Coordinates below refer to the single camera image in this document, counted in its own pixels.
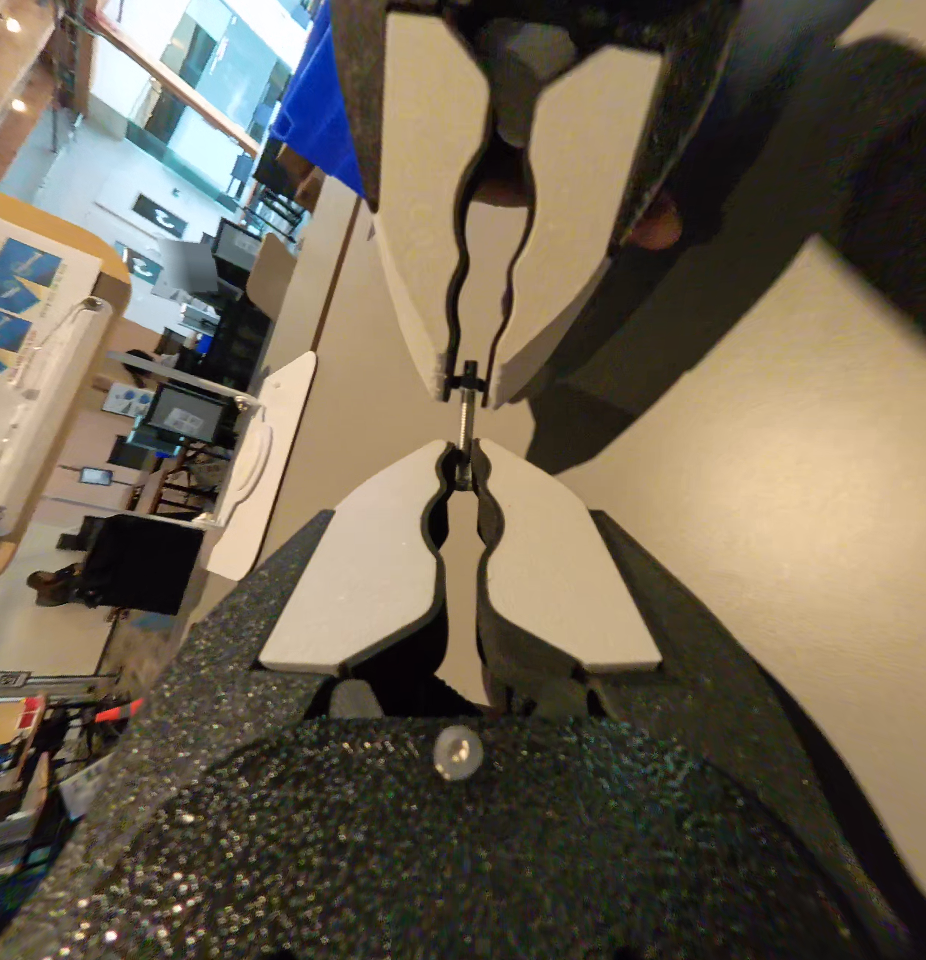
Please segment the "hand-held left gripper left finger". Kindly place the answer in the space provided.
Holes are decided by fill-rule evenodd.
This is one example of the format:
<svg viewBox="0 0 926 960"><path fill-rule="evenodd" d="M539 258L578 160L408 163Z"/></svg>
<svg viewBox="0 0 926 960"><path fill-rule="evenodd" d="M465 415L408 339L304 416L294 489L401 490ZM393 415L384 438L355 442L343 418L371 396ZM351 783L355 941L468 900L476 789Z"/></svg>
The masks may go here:
<svg viewBox="0 0 926 960"><path fill-rule="evenodd" d="M385 714L420 715L448 649L453 445L431 441L355 488L332 516L259 663L366 682Z"/></svg>

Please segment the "blue plastic bin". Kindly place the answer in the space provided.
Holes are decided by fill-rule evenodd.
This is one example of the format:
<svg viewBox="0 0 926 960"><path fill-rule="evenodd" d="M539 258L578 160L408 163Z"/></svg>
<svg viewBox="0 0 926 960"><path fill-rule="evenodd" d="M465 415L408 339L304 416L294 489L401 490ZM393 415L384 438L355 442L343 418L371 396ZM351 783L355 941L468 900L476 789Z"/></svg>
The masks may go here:
<svg viewBox="0 0 926 960"><path fill-rule="evenodd" d="M270 135L366 199L333 42L332 4L322 2Z"/></svg>

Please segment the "printed instruction sheet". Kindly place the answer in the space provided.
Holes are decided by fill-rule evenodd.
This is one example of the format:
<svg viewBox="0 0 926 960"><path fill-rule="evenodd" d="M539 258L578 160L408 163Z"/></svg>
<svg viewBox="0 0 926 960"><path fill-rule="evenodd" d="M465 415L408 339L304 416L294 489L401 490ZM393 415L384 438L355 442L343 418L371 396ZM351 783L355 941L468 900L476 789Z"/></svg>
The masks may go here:
<svg viewBox="0 0 926 960"><path fill-rule="evenodd" d="M35 387L81 336L98 257L0 218L0 386Z"/></svg>

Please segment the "white clamp bar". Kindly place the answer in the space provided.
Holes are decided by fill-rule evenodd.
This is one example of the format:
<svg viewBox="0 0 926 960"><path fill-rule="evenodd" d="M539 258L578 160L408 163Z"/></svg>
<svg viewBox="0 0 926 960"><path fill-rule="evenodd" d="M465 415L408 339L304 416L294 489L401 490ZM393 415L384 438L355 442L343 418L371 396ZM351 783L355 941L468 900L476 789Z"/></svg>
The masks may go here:
<svg viewBox="0 0 926 960"><path fill-rule="evenodd" d="M0 538L20 525L37 492L112 312L105 299L85 297L46 332L29 334L0 371Z"/></svg>

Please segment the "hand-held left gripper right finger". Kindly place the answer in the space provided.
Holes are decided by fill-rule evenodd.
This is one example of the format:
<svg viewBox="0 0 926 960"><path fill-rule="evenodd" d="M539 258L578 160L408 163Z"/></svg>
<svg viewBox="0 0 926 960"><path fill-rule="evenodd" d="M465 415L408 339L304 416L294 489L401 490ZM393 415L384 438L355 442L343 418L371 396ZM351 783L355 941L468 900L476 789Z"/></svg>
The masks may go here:
<svg viewBox="0 0 926 960"><path fill-rule="evenodd" d="M584 502L493 440L473 443L476 635L511 710L586 715L603 679L643 680L660 651Z"/></svg>

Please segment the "silver bolt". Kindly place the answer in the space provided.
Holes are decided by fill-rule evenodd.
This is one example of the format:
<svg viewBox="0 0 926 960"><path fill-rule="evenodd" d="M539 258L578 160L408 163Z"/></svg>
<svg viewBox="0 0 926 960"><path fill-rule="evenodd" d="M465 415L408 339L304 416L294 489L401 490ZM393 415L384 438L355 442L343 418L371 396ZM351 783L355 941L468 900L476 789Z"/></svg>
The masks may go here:
<svg viewBox="0 0 926 960"><path fill-rule="evenodd" d="M474 390L463 390L460 400L454 486L458 492L467 492L472 489L472 448L478 407L477 394Z"/></svg>

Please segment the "small black monitor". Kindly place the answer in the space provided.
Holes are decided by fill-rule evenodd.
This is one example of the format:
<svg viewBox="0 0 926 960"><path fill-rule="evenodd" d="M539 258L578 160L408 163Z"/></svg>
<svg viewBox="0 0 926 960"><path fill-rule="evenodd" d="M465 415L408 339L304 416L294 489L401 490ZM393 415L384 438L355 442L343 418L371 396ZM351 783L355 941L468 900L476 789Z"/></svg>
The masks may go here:
<svg viewBox="0 0 926 960"><path fill-rule="evenodd" d="M135 419L127 442L166 457L194 443L213 445L227 437L235 410L229 398L165 383Z"/></svg>

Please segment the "person's right forearm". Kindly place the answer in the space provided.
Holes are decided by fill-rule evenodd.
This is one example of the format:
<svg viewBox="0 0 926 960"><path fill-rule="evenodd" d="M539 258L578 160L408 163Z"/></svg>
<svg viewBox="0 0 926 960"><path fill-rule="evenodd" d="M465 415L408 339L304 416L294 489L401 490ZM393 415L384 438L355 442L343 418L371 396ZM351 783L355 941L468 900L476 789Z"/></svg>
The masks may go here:
<svg viewBox="0 0 926 960"><path fill-rule="evenodd" d="M926 42L839 40L876 2L744 2L673 177L685 239L738 255L734 295L820 234L926 339Z"/></svg>

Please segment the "black wall poster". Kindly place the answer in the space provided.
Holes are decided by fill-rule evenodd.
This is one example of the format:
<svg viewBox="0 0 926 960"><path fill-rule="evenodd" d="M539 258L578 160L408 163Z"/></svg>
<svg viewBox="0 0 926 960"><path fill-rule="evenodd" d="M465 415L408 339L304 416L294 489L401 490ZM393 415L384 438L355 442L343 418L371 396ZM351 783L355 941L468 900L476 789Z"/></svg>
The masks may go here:
<svg viewBox="0 0 926 960"><path fill-rule="evenodd" d="M172 238L184 239L188 222L155 199L138 194L133 201L132 211L134 215Z"/></svg>
<svg viewBox="0 0 926 960"><path fill-rule="evenodd" d="M121 242L113 242L112 246L132 278L150 286L158 283L164 268L155 259Z"/></svg>

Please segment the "person's right hand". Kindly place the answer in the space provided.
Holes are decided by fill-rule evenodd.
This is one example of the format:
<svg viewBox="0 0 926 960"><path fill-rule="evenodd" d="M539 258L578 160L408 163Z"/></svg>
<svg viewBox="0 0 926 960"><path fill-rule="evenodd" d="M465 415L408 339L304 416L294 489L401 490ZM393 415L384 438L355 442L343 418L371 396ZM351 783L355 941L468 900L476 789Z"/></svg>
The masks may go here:
<svg viewBox="0 0 926 960"><path fill-rule="evenodd" d="M683 231L683 219L673 197L661 191L633 226L626 242L637 249L660 253L674 247Z"/></svg>

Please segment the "white base board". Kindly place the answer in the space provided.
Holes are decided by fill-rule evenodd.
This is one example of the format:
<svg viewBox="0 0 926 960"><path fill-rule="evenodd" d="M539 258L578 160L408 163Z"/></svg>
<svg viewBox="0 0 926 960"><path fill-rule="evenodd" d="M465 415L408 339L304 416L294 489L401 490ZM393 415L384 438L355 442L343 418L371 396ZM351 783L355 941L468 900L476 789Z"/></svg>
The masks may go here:
<svg viewBox="0 0 926 960"><path fill-rule="evenodd" d="M316 370L317 354L308 351L263 380L258 398L266 404L266 421L274 428L270 458L253 494L237 506L227 527L216 531L206 563L209 573L238 582L256 565Z"/></svg>

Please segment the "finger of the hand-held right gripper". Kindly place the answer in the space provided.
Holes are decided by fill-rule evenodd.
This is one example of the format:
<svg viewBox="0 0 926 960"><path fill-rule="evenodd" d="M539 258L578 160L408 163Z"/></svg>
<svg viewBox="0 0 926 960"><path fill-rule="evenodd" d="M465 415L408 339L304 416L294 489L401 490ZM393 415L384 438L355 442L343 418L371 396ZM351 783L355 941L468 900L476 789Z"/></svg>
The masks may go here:
<svg viewBox="0 0 926 960"><path fill-rule="evenodd" d="M604 46L536 102L526 152L530 222L493 347L493 408L512 402L538 374L608 268L664 65L662 54Z"/></svg>
<svg viewBox="0 0 926 960"><path fill-rule="evenodd" d="M426 393L445 402L469 269L463 196L489 140L490 86L439 16L393 11L384 40L373 225L402 338Z"/></svg>

